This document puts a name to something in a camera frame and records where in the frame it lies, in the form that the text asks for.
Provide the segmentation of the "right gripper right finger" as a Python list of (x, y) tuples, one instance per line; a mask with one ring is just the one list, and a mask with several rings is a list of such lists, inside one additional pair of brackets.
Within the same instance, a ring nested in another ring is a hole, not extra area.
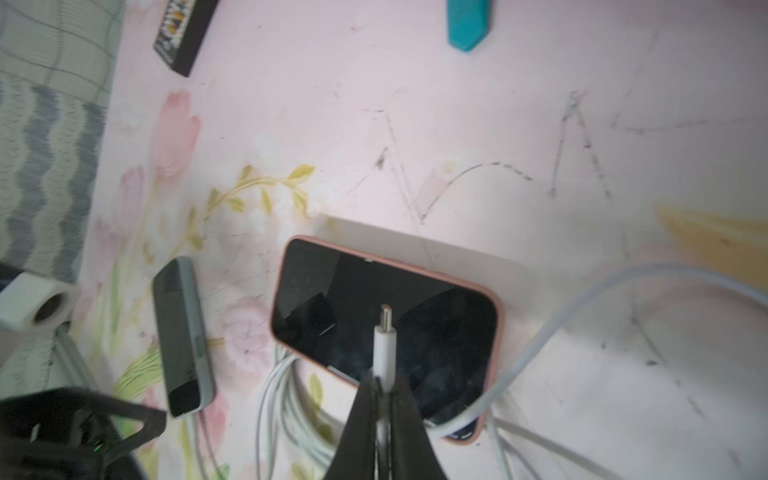
[(390, 478), (446, 480), (432, 448), (408, 380), (395, 376), (390, 393)]

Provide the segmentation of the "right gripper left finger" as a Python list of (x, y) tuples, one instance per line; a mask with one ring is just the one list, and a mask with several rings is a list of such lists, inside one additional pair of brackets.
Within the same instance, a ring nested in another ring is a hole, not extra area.
[(325, 480), (376, 479), (378, 393), (369, 372), (361, 381)]

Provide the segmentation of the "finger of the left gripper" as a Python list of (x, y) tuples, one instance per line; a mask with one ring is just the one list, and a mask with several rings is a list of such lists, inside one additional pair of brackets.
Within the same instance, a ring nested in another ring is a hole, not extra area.
[(167, 413), (79, 387), (1, 401), (3, 479), (144, 479), (133, 452)]

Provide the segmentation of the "phone with green case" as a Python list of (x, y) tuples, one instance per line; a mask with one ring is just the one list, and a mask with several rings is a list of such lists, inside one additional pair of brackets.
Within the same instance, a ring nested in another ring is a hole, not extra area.
[(194, 264), (187, 256), (153, 278), (152, 296), (169, 413), (199, 412), (215, 397), (215, 381)]

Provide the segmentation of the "phone with pink case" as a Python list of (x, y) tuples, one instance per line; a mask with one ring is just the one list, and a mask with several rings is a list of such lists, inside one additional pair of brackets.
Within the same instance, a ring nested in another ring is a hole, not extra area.
[(373, 367), (375, 333), (393, 333), (396, 370), (424, 422), (439, 426), (488, 389), (502, 314), (480, 285), (296, 236), (283, 254), (271, 331), (353, 384)]

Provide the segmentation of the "black connector board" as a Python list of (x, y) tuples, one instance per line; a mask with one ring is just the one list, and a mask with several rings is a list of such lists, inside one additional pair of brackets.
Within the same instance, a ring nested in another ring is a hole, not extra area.
[(218, 0), (167, 2), (153, 49), (173, 72), (190, 76), (218, 4)]

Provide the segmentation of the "teal utility knife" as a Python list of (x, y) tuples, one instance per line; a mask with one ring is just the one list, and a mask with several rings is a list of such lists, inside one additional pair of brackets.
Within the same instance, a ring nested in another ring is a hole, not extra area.
[(490, 0), (447, 0), (447, 36), (457, 50), (469, 52), (488, 34)]

